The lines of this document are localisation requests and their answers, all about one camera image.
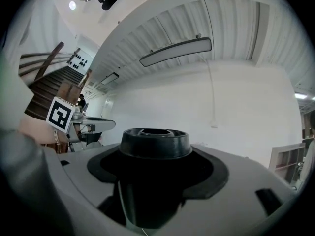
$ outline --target person in black shirt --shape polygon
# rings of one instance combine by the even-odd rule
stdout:
[[[81,106],[82,109],[83,109],[84,106],[85,106],[85,104],[86,104],[85,99],[84,99],[84,95],[81,94],[79,98],[80,98],[80,101],[79,101],[79,103],[78,103],[78,106]]]

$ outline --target fluorescent light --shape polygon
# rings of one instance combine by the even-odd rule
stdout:
[[[71,2],[69,3],[69,8],[70,8],[71,10],[75,10],[76,7],[77,7],[77,5],[75,4],[74,1],[71,1]]]
[[[295,98],[304,100],[307,97],[307,95],[302,93],[295,93]]]
[[[140,59],[140,63],[147,67],[168,59],[212,50],[211,40],[208,37],[197,38],[174,44],[150,53]]]
[[[117,73],[112,73],[111,75],[107,76],[101,83],[103,85],[107,85],[108,83],[116,80],[119,78],[119,75]]]

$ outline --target bracelet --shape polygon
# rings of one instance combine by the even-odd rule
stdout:
[[[57,144],[57,154],[61,154],[61,149],[60,149],[61,143],[60,143],[59,138],[58,138],[58,129],[56,129],[56,128],[55,128],[54,136],[55,136],[55,141]]]

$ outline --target person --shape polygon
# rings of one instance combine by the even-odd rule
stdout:
[[[24,1],[0,42],[0,90],[6,92],[0,94],[0,123],[2,130],[18,130],[40,144],[51,144],[55,143],[54,128],[24,114],[33,93],[18,75],[20,46],[27,38],[35,2]],[[68,141],[62,132],[59,139]]]
[[[315,134],[315,110],[311,112],[310,115],[310,124],[311,128],[313,130],[313,134]],[[315,142],[313,140],[309,146],[309,150],[306,154],[304,165],[300,174],[300,181],[301,181],[301,187],[304,185],[304,183],[308,180],[309,176],[311,175],[312,171],[315,168]]]
[[[78,106],[81,106],[81,108],[83,109],[86,102],[85,102],[85,99],[84,99],[84,95],[83,94],[80,94],[80,101],[78,102]]]

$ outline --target gray plastic surface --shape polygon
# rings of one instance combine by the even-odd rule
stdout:
[[[96,208],[112,195],[114,185],[98,181],[88,172],[86,165],[91,157],[114,146],[47,156],[53,182],[71,214],[77,235],[137,235]],[[258,234],[265,230],[263,225],[269,224],[268,220],[275,220],[275,216],[267,220],[256,190],[270,188],[282,202],[292,202],[294,199],[295,192],[289,185],[259,163],[215,149],[195,147],[222,160],[229,168],[229,181],[208,200],[187,200],[155,236]],[[70,164],[62,167],[59,160],[66,160]]]

